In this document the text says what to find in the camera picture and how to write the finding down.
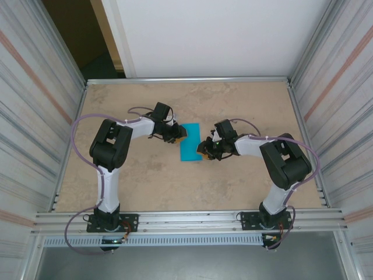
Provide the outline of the blue cloth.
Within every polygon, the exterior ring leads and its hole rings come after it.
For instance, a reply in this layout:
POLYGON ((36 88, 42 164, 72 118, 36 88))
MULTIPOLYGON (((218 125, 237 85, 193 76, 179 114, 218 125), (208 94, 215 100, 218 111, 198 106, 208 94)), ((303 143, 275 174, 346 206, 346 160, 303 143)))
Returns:
POLYGON ((182 162, 201 161, 202 156, 197 153, 200 140, 200 125, 198 123, 182 124, 187 137, 180 143, 180 158, 182 162))

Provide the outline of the aluminium rail below white wall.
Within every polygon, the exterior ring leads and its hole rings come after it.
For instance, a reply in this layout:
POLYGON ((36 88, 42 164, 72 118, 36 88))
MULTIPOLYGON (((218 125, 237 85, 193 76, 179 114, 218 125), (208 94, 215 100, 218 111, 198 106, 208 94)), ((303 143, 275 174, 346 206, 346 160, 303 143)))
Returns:
POLYGON ((188 77, 188 78, 128 78, 89 79, 90 85, 142 85, 158 83, 224 83, 224 82, 288 82, 286 76, 230 76, 230 77, 188 77))

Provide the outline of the wide aluminium mounting rail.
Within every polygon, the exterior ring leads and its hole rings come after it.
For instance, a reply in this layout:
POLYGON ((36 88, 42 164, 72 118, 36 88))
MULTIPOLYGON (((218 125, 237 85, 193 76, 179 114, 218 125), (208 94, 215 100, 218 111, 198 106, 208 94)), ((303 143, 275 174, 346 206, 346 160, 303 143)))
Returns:
MULTIPOLYGON (((64 233, 69 212, 40 213, 32 235, 57 236, 64 233)), ((230 233, 241 231, 239 211, 139 212, 134 228, 137 234, 230 233)), ((336 208, 296 209, 293 231, 334 232, 347 230, 342 211, 336 208)))

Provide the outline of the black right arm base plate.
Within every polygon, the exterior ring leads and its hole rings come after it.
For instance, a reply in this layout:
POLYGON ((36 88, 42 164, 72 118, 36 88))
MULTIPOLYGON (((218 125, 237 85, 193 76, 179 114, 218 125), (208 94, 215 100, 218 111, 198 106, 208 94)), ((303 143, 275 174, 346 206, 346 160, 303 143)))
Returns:
POLYGON ((242 230, 279 230, 280 225, 288 229, 293 221, 291 214, 283 211, 276 215, 267 215, 261 212, 241 212, 242 230))

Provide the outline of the aluminium side rail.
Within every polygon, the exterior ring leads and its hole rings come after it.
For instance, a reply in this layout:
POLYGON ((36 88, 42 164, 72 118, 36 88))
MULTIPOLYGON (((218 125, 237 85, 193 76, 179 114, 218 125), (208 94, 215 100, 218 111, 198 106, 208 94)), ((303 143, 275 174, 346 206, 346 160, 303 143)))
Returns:
MULTIPOLYGON (((308 136, 307 128, 305 126, 305 120, 304 120, 303 116, 301 115, 300 108, 299 108, 299 105, 298 105, 298 102, 297 102, 297 99, 296 99, 296 96, 295 96, 294 86, 289 81, 287 82, 287 91, 288 91, 290 101, 291 101, 291 104, 292 104, 292 107, 293 107, 293 110, 294 110, 294 114, 295 114, 295 118, 297 120, 298 127, 300 129, 300 133, 301 133, 303 143, 307 147, 313 149, 312 144, 311 144, 310 139, 309 139, 309 136, 308 136)), ((321 197, 320 197, 321 205, 322 205, 323 208, 330 208, 329 198, 328 198, 328 195, 327 195, 327 193, 325 191, 325 188, 324 188, 324 179, 323 179, 323 175, 321 173, 321 164, 319 162, 319 159, 317 157, 315 157, 315 155, 312 152, 310 152, 308 149, 306 150, 306 154, 307 154, 307 156, 309 158, 309 161, 311 163, 312 171, 316 172, 316 174, 314 175, 312 180, 314 181, 314 183, 316 185, 317 192, 319 193, 319 195, 321 195, 321 197)))
MULTIPOLYGON (((86 95, 87 95, 87 88, 88 88, 88 85, 86 85, 85 88, 84 88, 84 91, 83 91, 82 96, 80 98, 80 102, 78 104, 77 112, 76 112, 76 115, 73 119, 73 122, 75 122, 80 117, 80 115, 82 113, 83 105, 84 105, 85 98, 86 98, 86 95)), ((59 199, 59 193, 60 193, 60 190, 61 190, 61 187, 62 187, 62 182, 63 182, 64 175, 65 175, 65 172, 66 172, 66 167, 67 167, 67 164, 68 164, 70 154, 71 154, 71 134, 69 134, 69 136, 68 136, 68 142, 67 142, 67 146, 66 146, 66 149, 65 149, 65 156, 64 156, 63 161, 61 163, 61 167, 60 167, 60 170, 59 170, 57 182, 56 182, 56 185, 55 185, 55 190, 53 192, 53 196, 52 196, 51 201, 50 201, 50 207, 49 207, 48 212, 54 212, 55 209, 56 209, 56 205, 57 205, 58 199, 59 199)))

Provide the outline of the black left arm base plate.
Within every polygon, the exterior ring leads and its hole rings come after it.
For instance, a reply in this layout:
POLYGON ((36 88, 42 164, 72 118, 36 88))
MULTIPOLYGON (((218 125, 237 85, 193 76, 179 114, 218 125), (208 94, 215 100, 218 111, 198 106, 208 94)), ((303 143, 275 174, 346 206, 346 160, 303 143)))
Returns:
POLYGON ((119 214, 109 218, 89 215, 86 232, 88 233, 131 233, 138 231, 138 214, 119 214))

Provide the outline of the beige door frame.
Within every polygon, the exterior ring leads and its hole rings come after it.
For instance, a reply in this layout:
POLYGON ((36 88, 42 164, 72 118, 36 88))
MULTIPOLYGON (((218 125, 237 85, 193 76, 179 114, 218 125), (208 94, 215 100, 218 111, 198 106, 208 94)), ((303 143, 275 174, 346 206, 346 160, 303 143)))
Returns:
POLYGON ((108 22, 107 15, 103 7, 102 0, 90 0, 91 6, 93 8, 94 14, 96 16, 98 25, 100 26, 101 33, 103 35, 105 44, 108 49, 108 53, 112 60, 114 69, 116 70, 120 78, 126 78, 125 71, 119 57, 119 52, 115 44, 114 37, 108 22))

